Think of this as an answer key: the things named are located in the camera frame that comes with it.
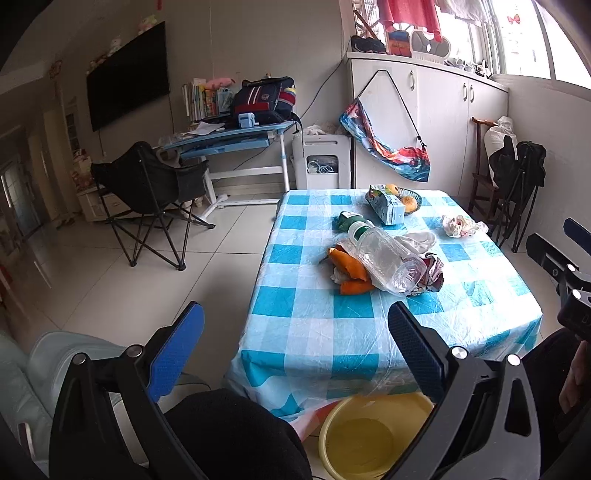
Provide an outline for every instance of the white bag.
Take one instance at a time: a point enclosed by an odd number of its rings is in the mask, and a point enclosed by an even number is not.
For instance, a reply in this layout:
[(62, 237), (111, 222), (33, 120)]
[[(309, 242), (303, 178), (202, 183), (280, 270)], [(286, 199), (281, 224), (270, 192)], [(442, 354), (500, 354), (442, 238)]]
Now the white bag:
[[(515, 150), (515, 158), (517, 158), (517, 135), (513, 133), (513, 120), (508, 116), (502, 116), (496, 123), (497, 127), (490, 127), (488, 132), (484, 134), (484, 148), (486, 150), (486, 161), (491, 157), (494, 152), (499, 151), (505, 146), (504, 140), (505, 135), (511, 137), (513, 142), (513, 149)], [(495, 183), (495, 172), (492, 171), (491, 165), (488, 165), (491, 172), (492, 184), (495, 187), (498, 185)]]

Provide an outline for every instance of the paper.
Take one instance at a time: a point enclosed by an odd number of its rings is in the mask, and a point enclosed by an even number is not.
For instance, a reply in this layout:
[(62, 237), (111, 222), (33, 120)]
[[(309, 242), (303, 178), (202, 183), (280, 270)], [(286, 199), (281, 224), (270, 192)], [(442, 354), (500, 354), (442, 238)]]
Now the paper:
[(209, 135), (211, 132), (223, 127), (225, 124), (208, 124), (205, 122), (199, 122), (197, 128), (186, 132), (184, 135)]

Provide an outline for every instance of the wall-mounted tv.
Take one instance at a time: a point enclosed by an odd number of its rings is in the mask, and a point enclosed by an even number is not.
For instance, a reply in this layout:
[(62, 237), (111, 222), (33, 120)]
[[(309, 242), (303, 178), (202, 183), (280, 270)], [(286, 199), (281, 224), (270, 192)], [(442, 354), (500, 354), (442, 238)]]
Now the wall-mounted tv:
[(164, 22), (137, 36), (86, 78), (92, 130), (170, 93)]

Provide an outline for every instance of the doorway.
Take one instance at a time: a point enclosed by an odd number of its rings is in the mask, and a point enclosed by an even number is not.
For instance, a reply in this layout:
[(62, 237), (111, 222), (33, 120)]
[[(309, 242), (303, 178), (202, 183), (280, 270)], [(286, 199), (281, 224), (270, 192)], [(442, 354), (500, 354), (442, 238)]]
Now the doorway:
[(2, 173), (1, 180), (4, 195), (14, 213), (19, 230), (24, 238), (28, 238), (41, 226), (41, 222), (33, 205), (31, 186), (21, 169), (18, 161), (11, 162)]

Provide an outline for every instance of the blue checkered tablecloth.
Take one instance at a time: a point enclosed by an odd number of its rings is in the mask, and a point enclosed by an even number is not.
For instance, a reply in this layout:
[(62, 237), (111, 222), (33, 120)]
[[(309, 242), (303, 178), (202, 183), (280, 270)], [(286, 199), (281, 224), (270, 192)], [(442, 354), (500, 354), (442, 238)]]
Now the blue checkered tablecloth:
[[(447, 194), (419, 191), (423, 206), (391, 235), (431, 230), (431, 251), (444, 262), (437, 293), (405, 300), (418, 321), (448, 345), (500, 359), (533, 348), (542, 312), (509, 260), (479, 232), (449, 238), (441, 215), (465, 214)], [(341, 296), (322, 261), (345, 236), (343, 210), (381, 225), (364, 190), (292, 190), (285, 194), (263, 256), (238, 353), (227, 385), (288, 421), (353, 394), (402, 393), (416, 384), (389, 334), (397, 298), (374, 290)]]

